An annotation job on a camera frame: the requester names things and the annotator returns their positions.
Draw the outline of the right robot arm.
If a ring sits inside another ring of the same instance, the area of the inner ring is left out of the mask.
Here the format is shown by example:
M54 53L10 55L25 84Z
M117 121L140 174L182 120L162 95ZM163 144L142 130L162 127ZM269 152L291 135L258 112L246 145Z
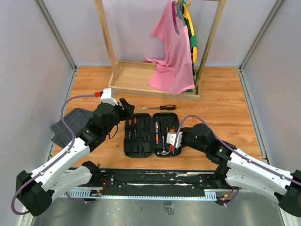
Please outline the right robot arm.
M301 216L301 172L289 172L266 164L227 143L203 123L168 131L166 141L178 149L190 147L217 164L213 183L218 188L242 188L265 196L287 213Z

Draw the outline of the silver orange utility knife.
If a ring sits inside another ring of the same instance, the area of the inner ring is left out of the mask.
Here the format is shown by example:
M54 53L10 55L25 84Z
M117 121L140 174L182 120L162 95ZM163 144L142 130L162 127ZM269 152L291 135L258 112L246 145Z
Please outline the silver orange utility knife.
M159 134L158 134L158 122L155 121L155 136L156 136L156 144L159 144Z

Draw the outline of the claw hammer black grip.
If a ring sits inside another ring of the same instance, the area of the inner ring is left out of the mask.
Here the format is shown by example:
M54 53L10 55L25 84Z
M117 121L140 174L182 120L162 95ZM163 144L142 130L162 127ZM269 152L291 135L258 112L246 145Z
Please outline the claw hammer black grip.
M161 151L157 151L157 155L168 155L170 154L170 151L166 151L166 147L165 147L165 136L162 135L162 150Z

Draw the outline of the black plastic tool case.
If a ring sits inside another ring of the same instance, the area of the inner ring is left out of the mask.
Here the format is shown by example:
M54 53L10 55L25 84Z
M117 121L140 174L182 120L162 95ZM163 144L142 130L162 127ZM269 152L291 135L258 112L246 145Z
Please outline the black plastic tool case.
M137 118L136 140L134 138L134 117ZM179 147L173 148L177 129L179 127L178 116L175 113L136 113L131 119L131 135L128 140L128 120L125 122L125 138L124 152L125 155L131 158L147 158L152 154L158 157L174 157L178 156L182 149ZM162 150L162 135L159 136L159 144L156 144L156 136L144 136L144 133L155 132L155 121L158 122L158 131L167 132L166 128L175 126L175 132L168 132L165 136L166 151L170 151L168 155L157 155L157 151Z

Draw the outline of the small orange black screwdriver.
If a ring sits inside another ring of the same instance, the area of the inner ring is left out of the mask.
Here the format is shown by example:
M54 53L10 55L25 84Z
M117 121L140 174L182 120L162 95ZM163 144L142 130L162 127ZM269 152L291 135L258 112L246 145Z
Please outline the small orange black screwdriver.
M134 117L134 138L136 140L136 132L137 132L137 118Z

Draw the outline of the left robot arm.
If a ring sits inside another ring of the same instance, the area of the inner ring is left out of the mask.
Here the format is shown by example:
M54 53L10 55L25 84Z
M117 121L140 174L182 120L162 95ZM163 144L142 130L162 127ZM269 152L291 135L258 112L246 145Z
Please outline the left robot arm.
M92 96L99 97L101 102L77 133L61 119L71 133L71 141L66 147L30 173L23 170L17 175L16 191L11 201L11 209L16 215L22 215L15 209L16 200L26 208L26 214L39 216L56 198L71 189L80 185L96 186L101 182L101 169L91 161L84 162L72 172L68 169L102 144L121 121L133 118L135 106L124 98L117 101L111 88Z

